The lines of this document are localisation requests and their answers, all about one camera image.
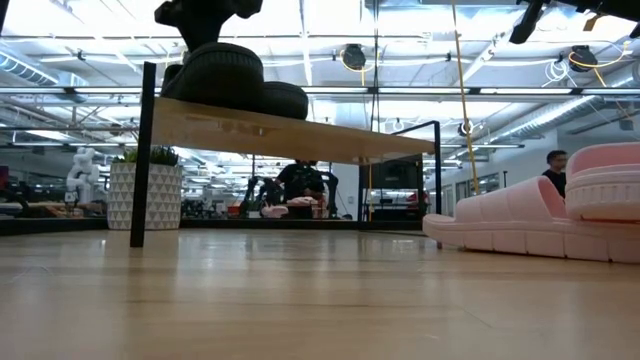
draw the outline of ceiling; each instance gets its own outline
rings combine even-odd
[[[163,69],[181,62],[184,56],[186,47],[178,31],[154,22],[153,12],[162,0],[67,0],[66,10],[60,3],[61,0],[11,1],[0,54],[10,54],[52,77],[72,73],[84,79],[88,86],[109,87],[139,87],[145,61],[158,63],[157,82],[160,84]],[[360,0],[265,0],[262,11],[250,19],[230,19],[223,27],[221,41],[256,52],[265,65],[267,81],[285,81],[304,87],[373,86],[375,71],[365,73],[364,78],[360,73],[348,71],[339,54],[346,44],[360,44],[368,64],[375,63],[374,29],[377,25],[380,86],[457,86],[459,73],[451,6],[446,1],[432,3],[439,5],[411,5],[411,0],[389,1],[386,3],[389,6],[381,8],[375,24],[371,12]],[[592,31],[585,32],[587,16],[564,6],[547,9],[525,44],[510,44],[506,40],[523,14],[524,6],[515,5],[515,0],[457,3],[465,86],[568,86],[564,82],[566,77],[563,81],[553,81],[550,67],[559,54],[566,56],[571,46],[589,45],[601,63],[620,58],[621,52],[626,50],[617,63],[602,69],[605,77],[629,65],[640,50],[639,41],[632,41],[623,49],[626,35],[635,26],[632,22],[605,17]],[[452,55],[453,61],[447,61],[448,55]],[[596,81],[593,72],[568,73],[579,86]],[[5,71],[0,71],[0,85],[34,86]],[[458,96],[381,96],[379,120],[372,117],[370,95],[324,94],[310,95],[310,99],[310,121],[362,129],[373,125],[374,130],[380,126],[380,131],[391,133],[438,120],[442,124],[443,142],[462,141],[457,132],[463,119]],[[18,105],[34,112],[37,110],[41,116],[31,114],[25,120],[34,126],[68,126],[73,119],[82,119],[82,126],[87,127],[112,124],[135,127],[140,111],[137,94],[90,96],[82,106],[42,95],[23,94],[0,100],[5,101],[10,111],[15,111]],[[543,105],[564,100],[485,96],[470,99],[467,110],[474,125],[480,125],[475,128],[475,137],[482,137]],[[11,120],[0,116],[0,122],[5,125],[16,125]],[[72,135],[78,140],[90,139],[92,142],[135,141],[130,132],[84,131]],[[432,130],[427,128],[407,136],[431,139]],[[41,137],[40,140],[55,139]],[[103,152],[112,153],[109,149]],[[191,155],[214,162],[218,154],[193,151]]]

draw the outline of wooden floor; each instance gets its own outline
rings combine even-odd
[[[315,231],[0,238],[0,358],[640,359],[640,267]]]

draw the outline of shelf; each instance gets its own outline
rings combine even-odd
[[[367,165],[433,154],[430,141],[156,98],[152,143]]]

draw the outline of ductwork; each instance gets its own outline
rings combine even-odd
[[[70,72],[53,72],[42,70],[36,64],[30,64],[25,56],[17,54],[6,46],[0,46],[0,70],[13,74],[37,86],[87,86],[89,83],[76,74]],[[82,103],[87,100],[81,95],[60,95],[63,100]]]
[[[640,61],[607,76],[609,87],[640,87]],[[508,138],[527,138],[540,135],[550,129],[566,124],[576,118],[587,116],[606,105],[602,96],[582,96],[560,104],[550,104],[510,123],[492,134],[490,143]]]

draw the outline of person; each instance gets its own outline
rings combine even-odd
[[[324,182],[322,176],[312,166],[317,161],[296,160],[295,164],[287,165],[275,183],[284,185],[284,200],[293,200],[297,197],[310,196],[316,200],[321,200],[324,193]],[[293,219],[313,219],[311,206],[290,207],[289,218]]]
[[[564,150],[554,150],[547,155],[549,169],[542,175],[551,180],[558,190],[560,196],[564,198],[564,187],[567,185],[567,175],[563,172],[567,166],[567,152]]]

